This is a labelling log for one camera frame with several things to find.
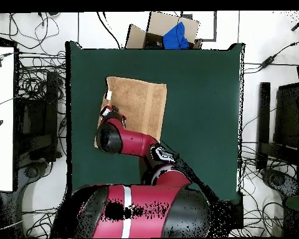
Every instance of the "towel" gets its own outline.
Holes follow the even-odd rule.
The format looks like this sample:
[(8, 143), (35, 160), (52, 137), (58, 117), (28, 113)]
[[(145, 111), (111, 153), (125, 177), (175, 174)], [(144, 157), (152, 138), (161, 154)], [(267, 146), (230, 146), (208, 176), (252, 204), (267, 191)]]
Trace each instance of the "towel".
[(148, 134), (159, 142), (166, 96), (167, 88), (163, 83), (107, 77), (107, 90), (100, 110), (106, 105), (117, 106), (120, 114), (126, 116), (126, 129)]

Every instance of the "wire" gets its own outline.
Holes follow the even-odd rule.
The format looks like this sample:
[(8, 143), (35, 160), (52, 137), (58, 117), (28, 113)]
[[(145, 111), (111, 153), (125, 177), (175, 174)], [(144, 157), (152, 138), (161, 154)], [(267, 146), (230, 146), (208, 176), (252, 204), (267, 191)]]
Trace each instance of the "wire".
[(104, 22), (101, 20), (101, 17), (99, 15), (99, 13), (97, 12), (97, 16), (98, 16), (98, 19), (100, 20), (100, 22), (102, 23), (103, 27), (107, 30), (108, 33), (110, 33), (110, 35), (115, 39), (116, 43), (117, 43), (117, 46), (118, 46), (118, 49), (121, 49), (116, 37), (114, 37), (114, 35), (108, 30), (108, 28), (106, 27), (106, 25), (104, 24)]
[(10, 228), (10, 227), (13, 227), (13, 226), (18, 225), (18, 224), (20, 224), (22, 222), (23, 222), (23, 220), (18, 221), (17, 223), (13, 223), (12, 225), (8, 225), (7, 227), (0, 228), (0, 230), (4, 230), (4, 229)]
[(180, 19), (181, 17), (178, 17), (178, 20), (177, 20), (177, 26), (176, 26), (176, 37), (177, 37), (177, 42), (178, 42), (178, 49), (179, 49), (179, 46), (181, 45), (180, 43), (179, 43), (179, 39), (178, 39), (178, 35), (177, 35), (177, 29), (178, 29), (178, 23), (179, 23), (179, 19)]
[(0, 105), (2, 105), (3, 103), (6, 103), (7, 101), (11, 101), (11, 100), (13, 100), (13, 99), (16, 99), (17, 97), (19, 97), (19, 95), (15, 96), (14, 98), (10, 98), (10, 99), (8, 99), (8, 100), (6, 100), (6, 101), (3, 101), (2, 103), (0, 103)]
[(281, 50), (279, 50), (276, 54), (272, 55), (272, 56), (269, 56), (267, 59), (265, 59), (260, 65), (259, 67), (257, 68), (248, 68), (246, 70), (255, 70), (255, 69), (258, 69), (256, 70), (255, 72), (246, 72), (246, 70), (244, 71), (244, 73), (256, 73), (256, 72), (259, 72), (261, 70), (263, 70), (264, 68), (266, 68), (267, 66), (269, 66), (270, 64), (272, 64), (272, 62), (275, 60), (275, 57), (282, 51), (284, 51), (285, 49), (289, 48), (289, 47), (292, 47), (292, 46), (295, 46), (295, 45), (298, 45), (299, 44), (299, 41), (298, 42), (293, 42), (289, 45), (287, 45), (286, 47), (282, 48)]

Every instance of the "blue object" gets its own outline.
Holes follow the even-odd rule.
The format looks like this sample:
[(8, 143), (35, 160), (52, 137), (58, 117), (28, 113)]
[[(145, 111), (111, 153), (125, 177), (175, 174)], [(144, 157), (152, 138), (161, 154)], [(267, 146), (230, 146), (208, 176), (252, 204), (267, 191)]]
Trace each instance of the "blue object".
[(185, 27), (183, 22), (178, 23), (163, 36), (165, 49), (188, 49), (189, 44), (184, 37)]

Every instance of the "green tabletop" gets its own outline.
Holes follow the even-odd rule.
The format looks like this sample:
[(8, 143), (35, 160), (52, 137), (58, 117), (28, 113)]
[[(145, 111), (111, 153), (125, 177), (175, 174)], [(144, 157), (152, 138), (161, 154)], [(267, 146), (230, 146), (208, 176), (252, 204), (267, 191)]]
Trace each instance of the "green tabletop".
[(137, 157), (93, 145), (105, 79), (116, 76), (167, 84), (161, 139), (220, 199), (236, 199), (241, 51), (84, 50), (71, 42), (73, 190), (140, 183)]

